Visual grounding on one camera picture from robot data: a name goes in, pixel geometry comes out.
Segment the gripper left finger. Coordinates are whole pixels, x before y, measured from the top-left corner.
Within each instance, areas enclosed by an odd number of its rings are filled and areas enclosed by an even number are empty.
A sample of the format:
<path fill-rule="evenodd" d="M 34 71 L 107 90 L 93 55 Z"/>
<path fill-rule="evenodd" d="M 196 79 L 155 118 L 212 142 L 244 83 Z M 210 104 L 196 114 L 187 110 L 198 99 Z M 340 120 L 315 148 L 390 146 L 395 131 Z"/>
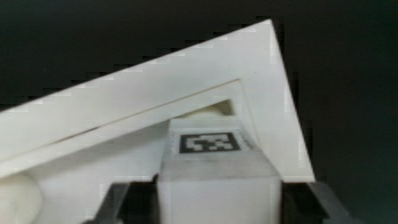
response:
<path fill-rule="evenodd" d="M 111 185 L 97 216 L 88 224 L 161 224 L 159 176 Z"/>

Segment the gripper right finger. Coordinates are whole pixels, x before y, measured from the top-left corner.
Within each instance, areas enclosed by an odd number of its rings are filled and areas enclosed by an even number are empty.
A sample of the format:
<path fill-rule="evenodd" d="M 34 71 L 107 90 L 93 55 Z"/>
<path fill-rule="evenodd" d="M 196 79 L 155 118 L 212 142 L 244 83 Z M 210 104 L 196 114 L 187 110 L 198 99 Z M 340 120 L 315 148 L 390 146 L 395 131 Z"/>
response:
<path fill-rule="evenodd" d="M 281 224 L 356 224 L 356 218 L 324 182 L 283 184 Z"/>

